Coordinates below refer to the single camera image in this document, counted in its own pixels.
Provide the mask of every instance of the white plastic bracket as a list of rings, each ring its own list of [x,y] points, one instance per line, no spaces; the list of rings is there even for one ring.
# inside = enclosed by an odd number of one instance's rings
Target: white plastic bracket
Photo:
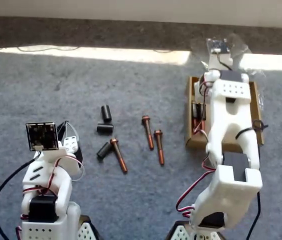
[[[235,181],[233,167],[218,165],[209,186],[197,197],[191,211],[191,222],[196,232],[216,231],[215,228],[199,227],[204,217],[223,212],[224,227],[234,227],[248,211],[250,202],[262,188],[261,173],[257,169],[245,169],[246,182]]]

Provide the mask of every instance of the hole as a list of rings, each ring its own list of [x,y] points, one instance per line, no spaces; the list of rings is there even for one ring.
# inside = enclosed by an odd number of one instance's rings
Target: hole
[[[37,171],[40,171],[41,169],[43,169],[43,166],[40,166],[37,169],[34,169],[33,172],[36,173]]]
[[[34,180],[34,179],[37,179],[38,177],[40,177],[40,174],[37,174],[37,175],[31,177],[31,178],[30,178],[30,181],[32,181],[32,180]]]

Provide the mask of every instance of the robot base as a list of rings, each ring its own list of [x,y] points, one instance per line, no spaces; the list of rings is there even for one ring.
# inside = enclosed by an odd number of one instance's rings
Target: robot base
[[[189,221],[176,221],[165,240],[226,240],[216,231],[206,231],[196,234]]]

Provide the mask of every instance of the copper bolt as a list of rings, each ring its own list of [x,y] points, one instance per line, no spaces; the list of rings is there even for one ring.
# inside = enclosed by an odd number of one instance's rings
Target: copper bolt
[[[152,151],[155,147],[153,145],[153,139],[152,139],[151,129],[150,129],[150,117],[148,115],[142,116],[142,124],[145,127],[145,131],[147,135],[147,142],[149,143],[149,148]]]
[[[162,149],[162,131],[155,130],[154,131],[154,137],[156,138],[156,143],[157,143],[157,153],[159,155],[159,163],[161,166],[165,164],[165,157],[163,156],[163,149]]]
[[[118,139],[116,138],[111,138],[110,140],[110,143],[112,144],[113,146],[113,149],[115,151],[115,155],[117,157],[117,160],[119,161],[119,164],[120,164],[120,167],[122,169],[122,172],[124,174],[126,174],[128,172],[128,169],[127,169],[127,166],[126,166],[126,163],[125,161],[123,160],[123,157],[121,155],[121,152],[120,152],[120,149],[119,149],[119,146],[118,146]]]

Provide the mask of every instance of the cable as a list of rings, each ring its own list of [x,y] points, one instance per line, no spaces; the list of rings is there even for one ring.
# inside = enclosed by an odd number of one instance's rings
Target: cable
[[[56,169],[56,167],[59,165],[60,160],[63,159],[63,158],[72,159],[72,160],[76,161],[78,164],[80,164],[81,167],[82,167],[81,176],[80,176],[78,179],[72,180],[72,182],[77,182],[77,181],[79,181],[79,180],[84,176],[84,174],[85,174],[85,166],[82,164],[82,162],[80,162],[78,159],[76,159],[75,157],[70,156],[70,155],[61,156],[61,157],[59,157],[59,158],[55,161],[55,164],[54,164],[54,166],[53,166],[53,170],[52,170],[52,173],[51,173],[51,175],[50,175],[50,178],[49,178],[49,181],[48,181],[48,184],[47,184],[47,189],[48,189],[48,190],[50,189],[51,184],[52,184],[52,180],[53,180],[53,178],[54,178],[54,176],[55,176],[55,174],[54,174],[55,169]]]
[[[40,49],[40,50],[22,50],[19,46],[16,47],[20,52],[24,52],[24,53],[35,53],[35,52],[43,52],[43,51],[47,51],[47,50],[59,50],[59,51],[74,51],[79,49],[80,47],[77,46],[75,48],[72,49],[61,49],[61,48],[57,48],[57,47],[49,47],[49,48],[45,48],[45,49]]]
[[[205,173],[202,174],[201,177],[199,177],[177,200],[176,205],[175,205],[175,209],[178,212],[184,212],[187,210],[194,210],[195,208],[193,206],[185,206],[182,208],[179,208],[180,203],[182,202],[182,200],[192,191],[192,189],[199,183],[201,182],[201,180],[203,180],[207,175],[214,173],[215,171],[206,171]]]
[[[243,134],[243,133],[245,133],[245,132],[247,132],[247,131],[254,130],[254,131],[260,131],[260,132],[262,132],[262,131],[263,131],[264,129],[266,129],[267,127],[269,127],[268,124],[265,125],[262,120],[255,119],[255,120],[252,121],[252,126],[251,126],[251,127],[247,127],[247,128],[245,128],[245,129],[239,131],[239,132],[237,133],[237,135],[235,136],[235,139],[237,140],[237,139],[240,137],[241,134]]]
[[[258,192],[256,194],[256,198],[257,198],[257,214],[255,216],[255,219],[251,225],[251,228],[246,236],[246,240],[249,240],[250,239],[250,236],[252,234],[252,231],[253,229],[255,228],[256,224],[257,224],[257,221],[259,220],[259,217],[260,217],[260,213],[261,213],[261,199],[260,199],[260,192]]]
[[[29,188],[24,189],[22,192],[24,194],[24,193],[27,193],[27,192],[38,191],[39,193],[43,194],[42,190],[44,190],[45,193],[50,191],[55,197],[57,196],[57,194],[54,191],[52,191],[51,189],[48,189],[46,187],[43,187],[43,186],[29,187]]]
[[[17,170],[15,170],[10,176],[7,177],[6,180],[4,180],[4,182],[1,184],[0,186],[0,192],[2,191],[2,189],[7,185],[7,183],[15,176],[17,175],[21,170],[25,169],[27,166],[29,166],[31,163],[33,163],[35,160],[37,160],[41,155],[41,151],[39,152],[39,154],[33,158],[32,160],[24,163],[22,166],[20,166]],[[9,240],[9,238],[7,237],[7,235],[3,232],[1,226],[0,226],[0,235],[2,236],[2,238],[4,240]]]
[[[208,171],[215,171],[216,168],[213,167],[209,167],[207,165],[205,165],[206,160],[209,158],[209,153],[207,153],[207,155],[205,156],[205,158],[203,159],[202,163],[201,163],[201,167],[208,170]]]
[[[78,134],[78,132],[77,132],[77,130],[75,129],[75,127],[69,122],[69,121],[66,121],[66,124],[67,125],[69,125],[70,126],[70,128],[72,128],[72,130],[73,130],[73,132],[74,132],[74,134],[75,134],[75,136],[76,136],[76,141],[77,142],[79,142],[79,134]],[[65,134],[65,137],[67,137],[67,126],[66,126],[66,128],[65,128],[65,131],[66,131],[66,134]]]
[[[232,68],[231,68],[231,67],[229,67],[228,65],[226,65],[225,63],[223,63],[223,62],[220,61],[220,54],[219,54],[219,53],[216,55],[216,58],[217,58],[217,60],[219,61],[219,63],[220,63],[222,66],[224,66],[224,67],[226,67],[228,70],[232,71]]]
[[[20,236],[20,232],[22,231],[22,228],[20,226],[17,226],[15,228],[15,234],[16,234],[16,238],[17,240],[21,240],[21,236]]]

